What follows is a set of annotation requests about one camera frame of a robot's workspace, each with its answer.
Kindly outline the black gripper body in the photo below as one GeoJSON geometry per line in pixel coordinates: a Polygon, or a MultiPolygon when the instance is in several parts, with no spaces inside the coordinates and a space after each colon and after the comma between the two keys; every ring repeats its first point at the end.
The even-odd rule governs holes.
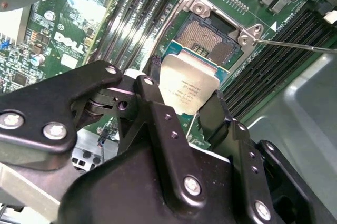
{"type": "Polygon", "coordinates": [[[231,164],[198,147],[191,151],[207,192],[199,213],[169,208],[152,150],[143,144],[76,179],[61,200],[57,223],[250,223],[234,198],[231,164]]]}

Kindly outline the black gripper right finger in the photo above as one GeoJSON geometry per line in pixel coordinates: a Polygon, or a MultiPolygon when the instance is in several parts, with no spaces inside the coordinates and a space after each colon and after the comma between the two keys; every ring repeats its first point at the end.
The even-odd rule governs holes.
{"type": "Polygon", "coordinates": [[[229,159],[232,198],[239,223],[317,223],[312,190],[272,143],[251,139],[216,90],[199,110],[211,152],[229,159]]]}

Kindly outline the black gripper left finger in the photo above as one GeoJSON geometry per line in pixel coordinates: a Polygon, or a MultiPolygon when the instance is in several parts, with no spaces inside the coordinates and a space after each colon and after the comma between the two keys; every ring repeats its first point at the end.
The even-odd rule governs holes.
{"type": "Polygon", "coordinates": [[[158,84],[134,80],[113,65],[95,61],[1,97],[2,159],[38,170],[61,168],[77,131],[109,112],[130,125],[121,135],[127,152],[143,141],[152,146],[162,194],[170,206],[203,206],[206,192],[174,109],[158,84]]]}

